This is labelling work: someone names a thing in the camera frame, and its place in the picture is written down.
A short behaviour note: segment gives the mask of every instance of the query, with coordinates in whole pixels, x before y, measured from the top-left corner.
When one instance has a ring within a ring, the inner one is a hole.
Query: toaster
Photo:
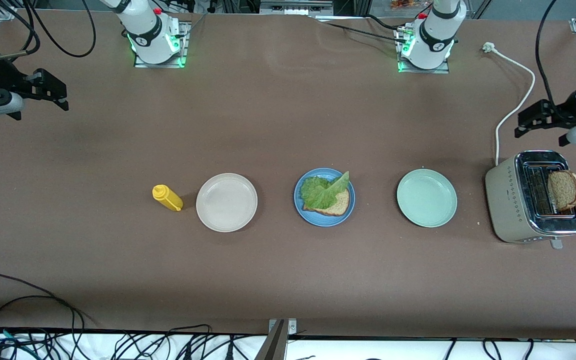
[[[568,170],[562,155],[549,150],[523,151],[486,174],[486,195],[494,233],[515,244],[576,234],[576,207],[558,210],[548,191],[548,174]]]

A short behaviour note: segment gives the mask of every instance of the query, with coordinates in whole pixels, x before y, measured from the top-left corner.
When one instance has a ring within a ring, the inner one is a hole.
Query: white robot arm
[[[420,69],[440,66],[450,55],[466,11],[463,0],[434,0],[426,18],[411,23],[414,37],[401,55]]]
[[[180,51],[179,20],[151,9],[148,0],[101,0],[126,28],[134,52],[148,64],[160,64]]]

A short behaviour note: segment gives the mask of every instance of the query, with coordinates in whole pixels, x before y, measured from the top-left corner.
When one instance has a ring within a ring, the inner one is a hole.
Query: white cable
[[[521,102],[519,102],[519,105],[517,105],[517,107],[512,109],[512,111],[508,112],[508,114],[506,116],[504,116],[503,119],[501,119],[501,121],[499,121],[499,124],[494,129],[494,166],[498,166],[499,165],[499,128],[501,128],[501,126],[506,122],[506,120],[508,120],[508,118],[510,116],[512,116],[514,113],[517,112],[517,110],[519,110],[521,107],[523,107],[524,103],[526,102],[526,99],[528,99],[528,96],[530,96],[530,93],[533,92],[533,88],[535,87],[535,73],[531,69],[527,68],[526,66],[523,66],[522,64],[518,63],[517,61],[510,59],[510,57],[507,57],[506,55],[499,52],[495,48],[494,43],[491,43],[491,42],[485,43],[482,47],[482,50],[484,51],[484,53],[491,53],[492,52],[492,53],[499,55],[499,57],[501,57],[502,59],[506,59],[508,62],[515,64],[516,66],[519,66],[519,68],[522,68],[525,71],[528,71],[528,73],[530,73],[530,76],[532,76],[532,82],[530,84],[530,88],[528,89],[528,92],[526,92],[525,96],[522,98]]]

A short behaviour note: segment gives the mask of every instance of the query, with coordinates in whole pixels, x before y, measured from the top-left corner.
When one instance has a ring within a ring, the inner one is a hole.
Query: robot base
[[[406,24],[406,29],[410,29],[409,26],[412,26],[412,23]],[[395,39],[405,39],[408,41],[410,39],[410,33],[406,30],[393,30],[393,34],[395,35]],[[409,59],[406,59],[402,55],[403,48],[406,46],[406,43],[397,43],[397,66],[398,71],[400,73],[421,73],[421,74],[448,74],[448,60],[444,59],[441,65],[437,66],[436,68],[425,69],[425,68],[418,68],[414,66]]]
[[[186,57],[188,55],[188,43],[190,41],[190,28],[192,23],[190,21],[180,21],[177,34],[185,34],[185,36],[174,39],[173,45],[178,45],[179,51],[172,55],[170,59],[158,64],[146,63],[139,56],[135,54],[134,67],[135,68],[155,68],[155,69],[179,69],[186,67]]]

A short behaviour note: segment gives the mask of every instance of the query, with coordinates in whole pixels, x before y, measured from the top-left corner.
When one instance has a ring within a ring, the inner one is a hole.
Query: bread slice
[[[558,210],[576,207],[576,174],[570,170],[549,173],[548,192]]]
[[[340,217],[346,213],[350,205],[350,191],[345,189],[345,191],[336,194],[336,203],[327,209],[309,209],[306,205],[303,209],[308,212],[318,212],[322,215],[327,215],[329,217]]]

